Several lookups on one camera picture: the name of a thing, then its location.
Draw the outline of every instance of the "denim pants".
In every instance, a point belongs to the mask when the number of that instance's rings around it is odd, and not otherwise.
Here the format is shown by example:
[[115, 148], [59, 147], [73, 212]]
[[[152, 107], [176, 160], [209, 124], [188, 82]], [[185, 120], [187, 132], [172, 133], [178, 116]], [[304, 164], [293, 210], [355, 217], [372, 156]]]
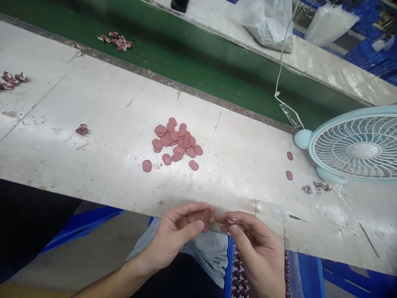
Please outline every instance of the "denim pants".
[[[146, 232], [138, 239], [134, 250], [129, 254], [127, 261], [143, 251], [156, 234], [161, 219], [154, 218]], [[223, 288], [225, 282], [225, 268], [227, 267], [227, 235], [216, 232], [200, 233], [186, 243], [181, 252], [191, 255], [204, 269], [211, 279]]]

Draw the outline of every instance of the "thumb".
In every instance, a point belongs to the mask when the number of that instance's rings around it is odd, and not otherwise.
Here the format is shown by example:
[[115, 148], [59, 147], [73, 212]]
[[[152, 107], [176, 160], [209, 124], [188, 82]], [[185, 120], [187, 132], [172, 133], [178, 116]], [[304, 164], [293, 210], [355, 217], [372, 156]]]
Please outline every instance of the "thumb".
[[251, 242], [249, 241], [247, 235], [238, 225], [232, 225], [229, 227], [230, 234], [233, 237], [233, 241], [241, 255], [249, 258], [253, 254], [256, 254]]
[[177, 231], [177, 239], [175, 239], [175, 241], [177, 241], [180, 246], [184, 246], [188, 241], [201, 233], [204, 227], [204, 223], [201, 220], [193, 221], [183, 229]]

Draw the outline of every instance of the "white cable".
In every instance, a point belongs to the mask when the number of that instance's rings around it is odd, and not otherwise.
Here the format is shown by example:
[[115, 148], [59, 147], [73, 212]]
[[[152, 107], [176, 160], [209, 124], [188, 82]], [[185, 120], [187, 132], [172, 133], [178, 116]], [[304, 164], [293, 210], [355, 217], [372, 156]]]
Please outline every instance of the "white cable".
[[[279, 102], [281, 102], [281, 104], [286, 104], [285, 102], [283, 102], [282, 100], [280, 100], [280, 99], [277, 97], [277, 96], [280, 95], [280, 92], [279, 92], [277, 89], [278, 89], [278, 81], [280, 80], [281, 69], [282, 69], [282, 53], [283, 53], [283, 50], [284, 50], [284, 42], [285, 42], [285, 39], [287, 38], [287, 34], [288, 34], [288, 28], [289, 28], [290, 24], [292, 23], [292, 20], [293, 20], [293, 18], [294, 18], [294, 15], [295, 15], [295, 13], [297, 12], [298, 6], [299, 6], [299, 2], [296, 4], [295, 10], [294, 10], [294, 12], [292, 13], [292, 17], [291, 17], [291, 19], [289, 20], [289, 23], [288, 23], [288, 26], [287, 26], [287, 30], [285, 30], [284, 39], [283, 39], [282, 45], [281, 45], [280, 71], [278, 72], [278, 77], [277, 77], [277, 82], [276, 82], [276, 91], [275, 91], [275, 93], [274, 93], [274, 97], [275, 97]], [[302, 123], [301, 119], [299, 118], [298, 113], [297, 113], [293, 108], [291, 108], [290, 106], [288, 106], [288, 107], [296, 114], [296, 116], [297, 116], [297, 118], [298, 118], [300, 124], [302, 125], [302, 128], [305, 129], [305, 127], [303, 126], [303, 123]]]

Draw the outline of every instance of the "concrete floor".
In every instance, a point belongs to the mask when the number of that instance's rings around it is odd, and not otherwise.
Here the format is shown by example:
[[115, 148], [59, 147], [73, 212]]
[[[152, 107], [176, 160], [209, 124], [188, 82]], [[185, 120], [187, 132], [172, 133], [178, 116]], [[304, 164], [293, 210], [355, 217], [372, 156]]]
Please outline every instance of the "concrete floor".
[[[149, 219], [125, 211], [88, 235], [39, 255], [9, 283], [75, 293], [120, 267], [147, 229]], [[324, 286], [327, 298], [353, 298], [328, 281]]]

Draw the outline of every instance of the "thin stick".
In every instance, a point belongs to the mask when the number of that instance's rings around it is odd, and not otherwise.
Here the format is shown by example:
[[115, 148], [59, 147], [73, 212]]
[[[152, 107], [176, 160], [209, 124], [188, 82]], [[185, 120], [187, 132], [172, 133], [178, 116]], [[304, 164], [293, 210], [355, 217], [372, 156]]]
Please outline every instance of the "thin stick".
[[364, 227], [361, 223], [359, 223], [361, 229], [363, 230], [365, 236], [367, 237], [367, 240], [369, 242], [369, 244], [371, 244], [372, 249], [374, 250], [374, 252], [376, 253], [376, 256], [380, 259], [380, 256], [378, 255], [378, 252], [376, 251], [375, 247], [373, 246], [371, 239], [369, 239], [367, 232], [364, 230]]

